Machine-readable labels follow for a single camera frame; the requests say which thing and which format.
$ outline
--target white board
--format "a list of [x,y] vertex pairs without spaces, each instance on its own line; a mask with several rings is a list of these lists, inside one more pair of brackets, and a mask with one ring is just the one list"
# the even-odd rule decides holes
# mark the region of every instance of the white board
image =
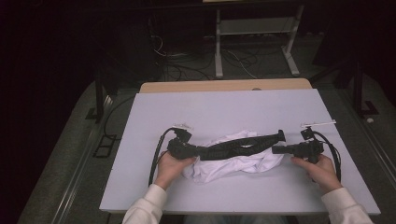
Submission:
[[[284,131],[287,144],[303,142],[302,123],[332,118],[317,90],[139,93],[128,118],[100,209],[122,213],[147,191],[155,148],[174,124],[193,128],[189,143],[206,145],[242,130]],[[313,128],[324,134],[342,158],[342,183],[369,214],[379,214],[355,163],[333,124]],[[175,135],[170,132],[163,141]],[[332,157],[325,147],[325,155]],[[312,214],[326,212],[318,186],[285,156],[261,174],[234,173],[207,184],[180,177],[168,189],[165,214]]]

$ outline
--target black cable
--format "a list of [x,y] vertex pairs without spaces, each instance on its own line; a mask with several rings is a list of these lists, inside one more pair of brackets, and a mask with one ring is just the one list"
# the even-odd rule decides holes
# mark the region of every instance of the black cable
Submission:
[[199,77],[199,78],[188,78],[188,77],[186,76],[186,79],[189,79],[189,80],[201,80],[203,77],[206,77],[206,79],[211,80],[211,79],[214,79],[213,76],[211,76],[211,75],[209,75],[209,74],[206,74],[206,73],[204,73],[204,72],[202,72],[202,71],[200,71],[200,70],[203,70],[203,69],[206,69],[207,67],[209,67],[210,64],[212,64],[212,62],[213,62],[213,58],[214,58],[214,56],[211,58],[211,60],[209,61],[209,63],[208,63],[207,65],[205,65],[204,67],[201,67],[201,68],[190,68],[190,67],[188,67],[188,66],[183,66],[183,65],[175,64],[175,63],[169,63],[168,66],[173,66],[173,67],[175,67],[175,68],[183,68],[183,69],[191,70],[191,71],[200,73],[200,74],[202,75],[202,76]]
[[[257,49],[255,53],[249,52],[247,50],[242,50],[242,49],[237,49],[237,50],[247,55],[246,57],[238,57],[239,61],[241,61],[242,63],[244,61],[246,61],[246,63],[248,63],[248,64],[256,64],[259,61],[257,58],[257,54],[260,52],[259,49]],[[249,58],[253,58],[254,62],[249,61],[248,60]]]
[[329,146],[329,149],[330,149],[330,152],[332,153],[332,158],[333,158],[333,161],[334,161],[335,174],[337,175],[338,180],[341,181],[341,156],[340,156],[340,152],[337,150],[337,148],[335,148],[329,142],[329,140],[323,134],[318,133],[316,131],[312,131],[312,133],[320,136],[326,142],[326,144]]
[[[174,79],[175,81],[180,81],[181,80],[181,76],[184,73],[183,71],[181,71],[180,68],[175,67],[177,71],[169,71],[169,65],[166,66],[166,74],[171,77],[172,79]],[[178,72],[178,77],[173,77],[171,76],[170,72],[174,73],[174,72]]]
[[154,177],[155,169],[157,167],[157,161],[158,161],[158,154],[160,153],[161,146],[163,145],[163,139],[165,138],[166,134],[169,133],[169,131],[174,130],[173,128],[170,128],[166,130],[163,135],[160,137],[160,141],[158,142],[157,148],[155,149],[154,152],[154,157],[152,158],[152,164],[151,164],[151,170],[149,172],[149,178],[148,178],[148,186],[152,184],[152,179]]
[[[289,18],[286,19],[285,23],[283,24],[283,27],[282,27],[281,31],[280,31],[279,33],[277,33],[278,36],[281,37],[281,38],[282,38],[282,36],[284,36],[283,31],[285,30],[285,27],[286,27],[286,24],[288,23],[288,21],[289,21]],[[258,51],[257,51],[256,53],[254,53],[255,56],[271,55],[271,54],[279,53],[280,51],[282,51],[282,48],[281,48],[281,47],[284,46],[284,45],[281,43],[281,46],[279,46],[278,48],[276,48],[276,50],[274,50],[274,51],[259,53],[259,52],[261,51],[261,49],[266,49],[266,48],[267,48],[267,47],[265,46],[265,44],[266,44],[266,42],[267,42],[268,37],[269,37],[269,35],[264,35],[264,38],[265,38],[265,39],[262,41],[262,47],[261,47],[261,46],[256,47],[256,48],[258,49]],[[245,49],[245,48],[246,48],[246,46],[242,46],[242,45],[240,44],[240,42],[236,42],[236,45],[238,46],[238,48],[241,48],[241,49]]]
[[180,56],[168,56],[166,60],[171,63],[190,63],[197,61],[198,55],[180,55]]
[[[226,51],[228,53],[228,55],[232,55],[231,52],[228,51],[227,49],[224,49],[224,51]],[[223,56],[224,61],[226,61],[229,65],[237,67],[237,68],[243,68],[243,66],[239,65],[240,63],[242,63],[245,68],[249,68],[251,65],[254,64],[254,63],[252,63],[252,62],[247,60],[248,57],[245,57],[245,58],[241,59],[239,57],[235,58],[235,56],[233,56],[233,55],[232,55],[233,57],[227,57],[228,55],[226,56],[226,55],[223,55],[223,54],[221,54],[221,55]],[[236,62],[238,62],[238,64],[233,64],[232,62],[230,62],[230,60],[236,61]]]
[[109,135],[109,134],[107,133],[106,126],[107,126],[108,120],[109,120],[110,116],[113,114],[113,112],[116,111],[118,108],[120,108],[120,106],[122,106],[123,104],[125,104],[126,102],[128,102],[128,101],[130,101],[130,100],[132,100],[132,99],[134,99],[134,96],[131,96],[131,97],[129,97],[128,99],[126,99],[126,100],[122,101],[121,103],[119,103],[118,105],[116,105],[116,106],[110,111],[110,113],[108,114],[108,116],[107,116],[107,118],[106,118],[106,120],[105,120],[105,125],[104,125],[104,127],[103,127],[103,133],[104,133],[104,136],[105,136],[106,138],[108,138],[108,139],[110,139],[110,140],[115,140],[115,141],[120,141],[120,140],[121,140],[121,138],[114,138],[113,136]]
[[180,64],[177,64],[177,66],[180,66],[180,67],[183,67],[183,68],[186,68],[186,69],[191,69],[191,70],[204,70],[204,69],[208,68],[210,66],[210,64],[212,64],[214,58],[215,58],[215,56],[212,55],[212,57],[210,58],[208,64],[206,64],[206,65],[204,65],[203,67],[200,67],[200,68],[190,68],[190,67],[187,67],[187,66],[184,66],[184,65],[180,65]]

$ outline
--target hand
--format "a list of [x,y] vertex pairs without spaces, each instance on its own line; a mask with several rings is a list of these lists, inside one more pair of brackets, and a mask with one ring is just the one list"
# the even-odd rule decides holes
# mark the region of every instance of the hand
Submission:
[[158,174],[154,184],[166,190],[173,180],[178,178],[183,169],[195,162],[195,158],[185,160],[175,159],[169,152],[165,152],[158,161]]
[[322,154],[318,158],[319,161],[316,164],[297,157],[292,157],[291,162],[303,167],[309,176],[319,184],[324,194],[342,188],[343,186],[338,181],[334,167],[332,166],[332,160]]

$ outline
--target person's arm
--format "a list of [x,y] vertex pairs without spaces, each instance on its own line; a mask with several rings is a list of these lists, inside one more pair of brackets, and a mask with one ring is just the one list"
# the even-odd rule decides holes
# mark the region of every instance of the person's arm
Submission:
[[303,167],[309,176],[319,184],[323,191],[322,201],[329,211],[329,218],[334,224],[373,223],[364,208],[344,188],[332,166],[332,160],[324,155],[319,156],[316,164],[293,157],[291,161]]
[[154,184],[149,186],[148,192],[143,198],[132,204],[122,223],[159,223],[163,215],[163,205],[166,202],[166,190],[173,180],[180,176],[183,169],[193,164],[194,161],[195,158],[179,161],[168,152],[164,153],[158,162],[158,174]]

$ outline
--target sleeve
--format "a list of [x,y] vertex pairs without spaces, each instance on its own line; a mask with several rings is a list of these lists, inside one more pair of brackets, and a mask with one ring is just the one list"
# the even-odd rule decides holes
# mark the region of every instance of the sleeve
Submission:
[[373,223],[365,209],[353,199],[346,188],[336,189],[323,195],[322,201],[329,211],[331,223]]
[[166,197],[165,190],[155,184],[150,185],[146,195],[134,202],[128,209],[122,223],[159,223],[163,215],[163,205],[166,202]]

